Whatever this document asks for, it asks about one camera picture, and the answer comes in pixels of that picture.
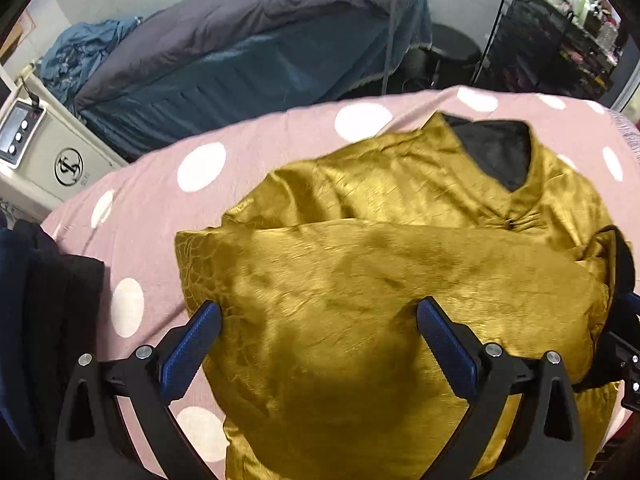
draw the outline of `metal bolt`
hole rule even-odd
[[[82,354],[78,359],[78,364],[80,366],[87,366],[91,362],[91,354]]]
[[[484,347],[484,351],[491,357],[500,357],[502,355],[502,347],[496,343],[489,343]]]
[[[552,350],[551,352],[548,352],[546,354],[546,360],[551,364],[557,365],[562,359],[560,358],[560,354],[558,352],[554,352]]]
[[[144,345],[136,349],[136,357],[138,359],[146,359],[153,353],[153,349],[149,345]]]

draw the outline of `black rack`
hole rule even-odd
[[[616,64],[567,0],[502,0],[475,86],[598,100]]]

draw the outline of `bed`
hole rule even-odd
[[[64,251],[98,258],[109,269],[98,315],[98,357],[123,358],[186,322],[174,255],[177,231],[220,225],[223,212],[290,161],[315,158],[385,130],[420,127],[436,110],[475,120],[529,122],[543,143],[594,183],[638,259],[640,203],[628,197],[640,189],[640,163],[625,140],[629,132],[623,135],[618,126],[620,117],[599,104],[455,87],[296,108],[145,155],[45,220],[44,230]],[[121,406],[143,463],[160,473],[131,405],[123,400]],[[194,448],[224,478],[225,415],[202,370],[171,409]],[[618,402],[608,436],[627,417]]]
[[[129,160],[228,124],[335,100],[431,44],[427,0],[185,0],[135,25],[111,24],[114,40],[98,66],[83,60],[93,43],[56,42],[39,74]],[[70,77],[69,63],[91,70]]]

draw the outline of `gold garment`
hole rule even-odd
[[[615,276],[591,184],[531,134],[526,183],[485,175],[441,115],[273,171],[222,227],[180,232],[188,311],[217,301],[204,362],[234,480],[416,480],[466,410],[420,337],[433,296],[484,343],[588,371]],[[576,395],[593,461],[616,387]],[[476,473],[491,468],[510,397]]]

